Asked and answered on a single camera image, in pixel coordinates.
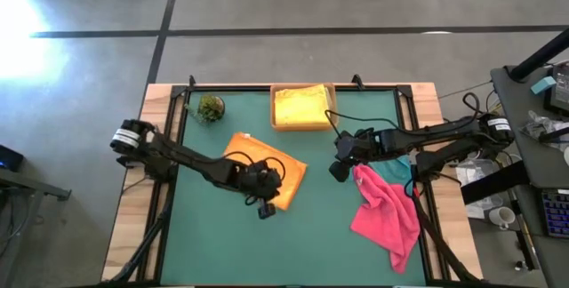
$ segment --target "gray floor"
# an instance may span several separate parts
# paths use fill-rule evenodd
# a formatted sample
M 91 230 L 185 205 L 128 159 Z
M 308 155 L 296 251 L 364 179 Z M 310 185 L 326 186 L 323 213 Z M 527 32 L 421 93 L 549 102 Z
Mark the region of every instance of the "gray floor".
M 22 152 L 25 173 L 72 188 L 48 200 L 19 264 L 17 287 L 99 281 L 124 170 L 108 142 L 136 117 L 156 38 L 27 39 L 29 31 L 159 29 L 166 0 L 0 0 L 0 144 Z M 177 0 L 171 28 L 519 26 L 569 24 L 568 0 Z M 159 83 L 432 81 L 440 95 L 490 80 L 552 32 L 170 37 Z M 559 56 L 567 58 L 568 54 Z M 484 103 L 490 85 L 475 92 Z M 448 118 L 469 114 L 461 95 L 444 98 Z M 520 278 L 511 234 L 472 225 L 485 276 Z

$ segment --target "white mug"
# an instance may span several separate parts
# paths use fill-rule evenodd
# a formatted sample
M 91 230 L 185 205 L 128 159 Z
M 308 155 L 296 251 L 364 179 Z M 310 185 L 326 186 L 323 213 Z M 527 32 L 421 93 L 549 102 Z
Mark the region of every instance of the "white mug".
M 494 225 L 500 226 L 502 230 L 508 229 L 509 224 L 516 220 L 516 214 L 508 207 L 492 209 L 488 217 Z

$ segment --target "yellow cloth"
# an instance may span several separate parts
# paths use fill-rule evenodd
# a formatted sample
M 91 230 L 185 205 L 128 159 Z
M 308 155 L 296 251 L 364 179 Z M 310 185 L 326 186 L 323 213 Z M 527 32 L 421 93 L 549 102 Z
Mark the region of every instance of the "yellow cloth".
M 269 156 L 273 156 L 283 162 L 286 174 L 284 175 L 284 180 L 282 180 L 282 186 L 278 189 L 279 195 L 274 197 L 271 203 L 284 211 L 287 210 L 296 194 L 296 190 L 298 190 L 301 185 L 307 165 L 242 132 L 233 134 L 223 155 L 233 151 L 243 151 L 255 162 Z M 234 154 L 228 158 L 244 164 L 251 163 L 247 157 L 240 154 Z M 278 174 L 281 177 L 283 176 L 283 168 L 278 161 L 269 159 L 267 160 L 267 165 L 271 168 L 275 168 Z
M 323 84 L 275 93 L 276 124 L 328 124 L 330 95 Z

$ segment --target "orange cloth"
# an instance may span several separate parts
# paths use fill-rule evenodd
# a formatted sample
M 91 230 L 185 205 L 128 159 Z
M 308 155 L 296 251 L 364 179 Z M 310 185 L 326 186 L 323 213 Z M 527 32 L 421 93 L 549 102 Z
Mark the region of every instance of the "orange cloth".
M 273 198 L 271 203 L 284 211 L 287 210 L 301 184 L 307 165 L 253 137 L 247 136 L 248 135 L 243 132 L 236 132 L 229 141 L 228 147 L 225 148 L 223 155 L 233 151 L 243 151 L 255 162 L 269 156 L 273 156 L 282 161 L 286 169 L 286 174 L 282 181 L 283 185 L 278 189 L 280 195 Z M 228 158 L 244 164 L 251 163 L 249 159 L 239 154 L 231 155 Z M 269 159 L 267 164 L 269 167 L 275 168 L 279 175 L 283 175 L 283 168 L 279 162 Z

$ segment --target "keyboard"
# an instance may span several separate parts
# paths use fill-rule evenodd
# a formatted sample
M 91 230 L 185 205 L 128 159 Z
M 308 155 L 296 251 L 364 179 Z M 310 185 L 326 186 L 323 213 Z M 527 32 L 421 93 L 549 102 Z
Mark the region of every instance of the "keyboard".
M 548 235 L 569 238 L 569 190 L 542 190 L 541 202 Z

